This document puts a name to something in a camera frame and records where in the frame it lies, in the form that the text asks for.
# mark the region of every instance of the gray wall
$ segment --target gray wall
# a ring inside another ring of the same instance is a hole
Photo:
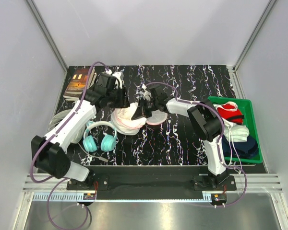
[[[35,0],[68,65],[233,65],[269,0]]]
[[[278,1],[238,75],[254,106],[260,142],[288,202],[288,0]]]
[[[64,78],[24,0],[0,0],[0,230],[10,229]]]

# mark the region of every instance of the green plastic basket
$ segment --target green plastic basket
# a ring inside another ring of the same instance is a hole
[[[213,96],[208,97],[208,99],[214,104],[225,104],[226,102],[234,102],[237,104],[238,109],[244,115],[243,124],[246,125],[246,127],[249,129],[250,136],[256,139],[256,141],[258,143],[258,148],[259,148],[259,152],[254,158],[252,158],[252,159],[240,158],[240,160],[241,160],[241,162],[244,162],[244,163],[252,163],[252,164],[262,163],[263,162],[263,156],[262,156],[260,145],[259,145],[257,128],[256,128],[255,117],[254,117],[254,112],[253,112],[253,107],[252,107],[251,101],[247,100],[247,99],[213,97]],[[233,161],[239,161],[238,158],[232,158],[232,160]]]

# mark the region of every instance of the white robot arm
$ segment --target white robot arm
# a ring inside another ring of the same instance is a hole
[[[72,139],[86,122],[101,108],[127,108],[130,106],[127,90],[122,85],[122,73],[102,73],[96,83],[86,91],[84,100],[78,100],[69,114],[43,137],[31,141],[34,165],[56,178],[67,177],[85,184],[92,184],[94,173],[74,163],[66,156]]]
[[[196,135],[204,142],[212,184],[220,184],[228,178],[229,173],[224,161],[222,143],[217,142],[222,124],[215,115],[217,110],[211,101],[206,99],[202,102],[192,102],[171,98],[167,96],[162,86],[153,84],[149,88],[145,88],[144,97],[139,100],[138,108],[132,119],[151,117],[151,112],[155,110],[188,117]]]

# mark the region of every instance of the metal floor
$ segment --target metal floor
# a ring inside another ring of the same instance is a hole
[[[238,194],[228,194],[228,203]],[[51,202],[52,216],[71,202]],[[269,194],[246,194],[236,205],[227,208],[195,207],[184,203],[99,203],[89,206],[92,223],[88,230],[280,230]],[[62,228],[73,229],[85,218],[85,211],[72,207],[54,219]],[[26,230],[55,229],[48,221],[45,202],[32,202]]]

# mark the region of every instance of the black mount bracket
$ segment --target black mount bracket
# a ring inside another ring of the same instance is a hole
[[[35,136],[31,141],[32,158],[37,150],[45,143],[45,137]],[[69,170],[71,161],[58,143],[48,143],[36,159],[35,167],[57,179],[62,178]]]
[[[217,112],[210,100],[205,99],[201,103]],[[221,134],[222,125],[217,116],[209,109],[197,105],[188,109],[187,112],[193,129],[201,140],[212,142],[215,137]]]
[[[124,85],[122,85],[122,88],[115,89],[116,81],[116,77],[101,73],[96,83],[86,91],[84,99],[95,105],[97,110],[106,106],[110,108],[128,108],[130,106],[128,91]]]
[[[212,176],[210,175],[196,175],[193,176],[195,191],[224,191],[226,185],[227,191],[236,191],[236,181],[234,176],[229,176],[219,184],[212,184]]]
[[[91,177],[91,181],[88,183],[79,182],[77,180],[71,179],[70,182],[67,183],[67,190],[95,190],[95,185],[97,182],[98,191],[106,191],[108,189],[109,184],[109,176],[106,174],[93,174]]]

